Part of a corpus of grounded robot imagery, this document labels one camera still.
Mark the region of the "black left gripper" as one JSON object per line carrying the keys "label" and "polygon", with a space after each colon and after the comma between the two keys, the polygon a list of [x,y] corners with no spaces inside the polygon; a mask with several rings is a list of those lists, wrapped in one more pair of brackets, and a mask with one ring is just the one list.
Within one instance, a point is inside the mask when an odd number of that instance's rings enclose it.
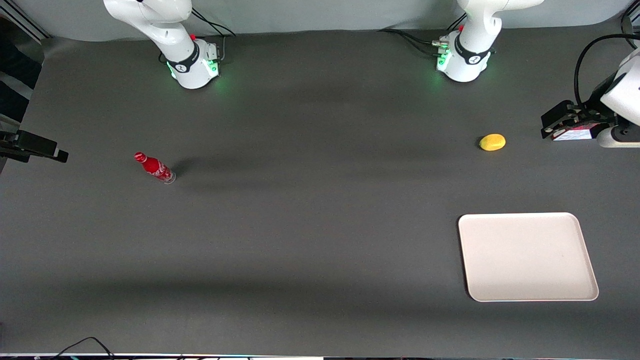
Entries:
{"label": "black left gripper", "polygon": [[560,101],[541,116],[541,137],[547,139],[561,129],[577,129],[590,125],[616,126],[617,114],[607,107],[601,98],[608,89],[594,89],[587,100],[582,101],[579,91],[574,92],[577,107],[571,100]]}

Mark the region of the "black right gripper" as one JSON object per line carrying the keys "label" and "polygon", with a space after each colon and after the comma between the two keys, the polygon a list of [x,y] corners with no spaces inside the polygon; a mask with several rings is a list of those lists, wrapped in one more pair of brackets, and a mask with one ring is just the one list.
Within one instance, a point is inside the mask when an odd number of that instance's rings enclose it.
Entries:
{"label": "black right gripper", "polygon": [[22,157],[26,162],[30,157],[48,158],[60,163],[66,163],[69,153],[61,150],[56,141],[46,137],[30,133],[28,131],[18,131],[18,152],[14,141],[16,133],[0,131],[0,157],[22,162]]}

